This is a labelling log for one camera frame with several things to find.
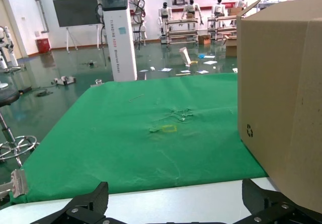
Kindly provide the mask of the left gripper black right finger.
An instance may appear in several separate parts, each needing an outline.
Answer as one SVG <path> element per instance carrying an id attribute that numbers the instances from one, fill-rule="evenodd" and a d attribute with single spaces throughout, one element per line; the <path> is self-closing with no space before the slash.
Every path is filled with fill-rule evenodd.
<path id="1" fill-rule="evenodd" d="M 321 223 L 321 213 L 297 205 L 281 192 L 263 189 L 250 179 L 242 181 L 242 199 L 251 215 L 237 223 Z"/>

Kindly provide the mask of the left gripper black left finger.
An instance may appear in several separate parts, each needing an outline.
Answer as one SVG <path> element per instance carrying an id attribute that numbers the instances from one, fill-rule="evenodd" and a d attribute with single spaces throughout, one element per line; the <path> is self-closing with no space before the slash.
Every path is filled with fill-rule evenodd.
<path id="1" fill-rule="evenodd" d="M 74 197 L 63 209 L 34 223 L 100 223 L 106 216 L 109 186 L 101 182 L 93 192 Z"/>

